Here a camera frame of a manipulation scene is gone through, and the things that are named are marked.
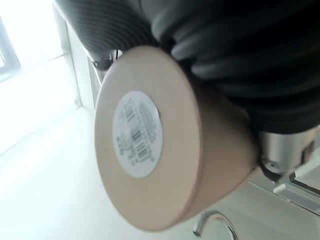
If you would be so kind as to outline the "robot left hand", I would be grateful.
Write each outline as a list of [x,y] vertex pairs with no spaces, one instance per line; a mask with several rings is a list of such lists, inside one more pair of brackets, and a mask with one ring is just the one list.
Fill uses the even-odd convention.
[[306,155],[297,139],[320,124],[320,3],[317,0],[57,0],[95,67],[113,50],[161,47],[196,79],[244,108],[261,138],[272,181]]

